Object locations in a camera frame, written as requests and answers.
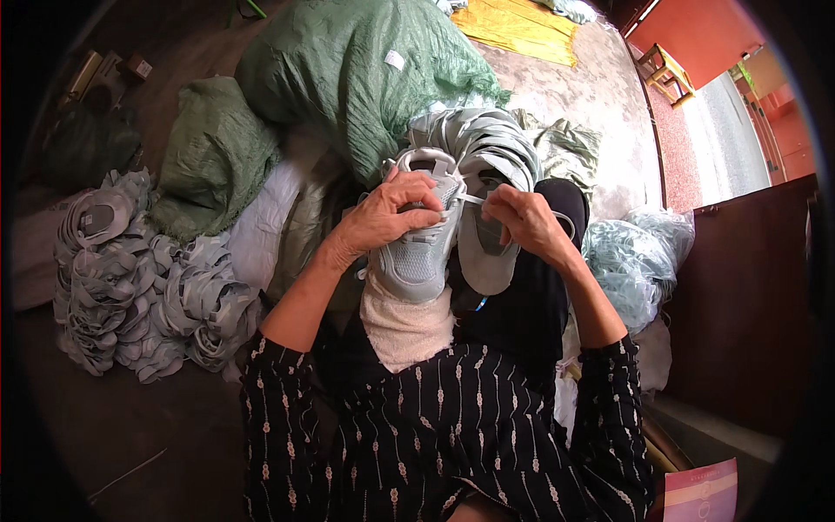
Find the white towel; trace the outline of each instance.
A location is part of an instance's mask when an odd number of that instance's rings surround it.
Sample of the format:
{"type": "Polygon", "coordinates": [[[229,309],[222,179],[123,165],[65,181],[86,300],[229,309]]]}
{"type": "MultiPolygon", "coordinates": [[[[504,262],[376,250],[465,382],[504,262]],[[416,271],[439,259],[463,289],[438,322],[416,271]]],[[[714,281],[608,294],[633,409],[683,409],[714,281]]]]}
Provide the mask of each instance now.
{"type": "Polygon", "coordinates": [[[453,342],[455,316],[449,309],[453,291],[422,303],[403,302],[389,293],[369,267],[360,303],[360,318],[382,365],[398,373],[426,361],[453,342]]]}

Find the person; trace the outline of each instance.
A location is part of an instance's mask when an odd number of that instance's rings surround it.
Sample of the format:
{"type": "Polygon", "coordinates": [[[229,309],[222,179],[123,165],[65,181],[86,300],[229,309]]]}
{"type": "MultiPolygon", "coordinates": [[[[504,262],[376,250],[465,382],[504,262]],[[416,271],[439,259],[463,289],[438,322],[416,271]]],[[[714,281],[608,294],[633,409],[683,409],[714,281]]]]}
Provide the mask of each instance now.
{"type": "Polygon", "coordinates": [[[250,517],[643,520],[655,496],[638,347],[579,253],[589,206],[569,181],[530,193],[501,185],[486,199],[482,217],[522,250],[510,287],[465,317],[448,349],[393,374],[357,314],[341,336],[328,333],[322,318],[343,272],[438,223],[433,184],[419,172],[389,176],[321,243],[252,340],[241,394],[250,517]],[[552,209],[572,219],[574,241],[552,209]],[[570,448],[553,417],[569,296],[583,345],[570,448]]]}

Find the patterned dress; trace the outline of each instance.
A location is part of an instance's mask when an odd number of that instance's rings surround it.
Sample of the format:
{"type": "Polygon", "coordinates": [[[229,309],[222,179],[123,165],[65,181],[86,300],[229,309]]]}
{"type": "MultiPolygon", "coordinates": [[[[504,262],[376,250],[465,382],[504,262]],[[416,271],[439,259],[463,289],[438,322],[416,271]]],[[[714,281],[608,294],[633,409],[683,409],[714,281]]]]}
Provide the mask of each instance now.
{"type": "Polygon", "coordinates": [[[459,344],[335,399],[311,382],[309,355],[254,341],[241,394],[253,520],[445,520],[479,492],[526,522],[638,522],[654,499],[629,337],[580,356],[570,449],[517,365],[488,347],[459,344]],[[320,424],[320,398],[335,429],[320,424]]]}

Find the gray sneaker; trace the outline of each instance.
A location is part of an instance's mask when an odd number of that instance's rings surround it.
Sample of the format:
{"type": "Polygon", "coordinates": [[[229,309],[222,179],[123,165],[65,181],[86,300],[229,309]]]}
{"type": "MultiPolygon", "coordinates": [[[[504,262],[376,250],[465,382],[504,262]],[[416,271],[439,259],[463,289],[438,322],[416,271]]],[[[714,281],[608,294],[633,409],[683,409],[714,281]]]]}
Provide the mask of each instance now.
{"type": "MultiPolygon", "coordinates": [[[[447,260],[456,240],[467,185],[453,157],[438,149],[405,150],[397,158],[397,167],[401,171],[422,171],[435,180],[438,184],[433,193],[444,211],[437,225],[407,232],[372,251],[369,265],[396,298],[414,303],[431,301],[446,286],[447,260]]],[[[419,206],[405,205],[400,211],[419,206]]]]}

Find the wrinkled hand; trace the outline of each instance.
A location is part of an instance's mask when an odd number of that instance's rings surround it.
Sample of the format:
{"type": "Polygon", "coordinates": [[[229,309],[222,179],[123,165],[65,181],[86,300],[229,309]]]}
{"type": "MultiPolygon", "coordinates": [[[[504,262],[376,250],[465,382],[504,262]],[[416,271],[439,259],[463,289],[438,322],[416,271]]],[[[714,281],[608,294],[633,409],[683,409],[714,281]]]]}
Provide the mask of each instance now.
{"type": "Polygon", "coordinates": [[[501,221],[503,246],[514,241],[547,262],[559,261],[566,252],[576,251],[541,194],[522,192],[502,183],[481,209],[482,219],[501,221]]]}
{"type": "Polygon", "coordinates": [[[422,172],[399,172],[393,167],[386,179],[348,215],[322,243],[329,257],[342,270],[371,249],[387,245],[408,231],[437,224],[441,220],[441,201],[432,193],[435,181],[422,172]],[[397,209],[407,203],[423,203],[424,208],[397,209]]]}

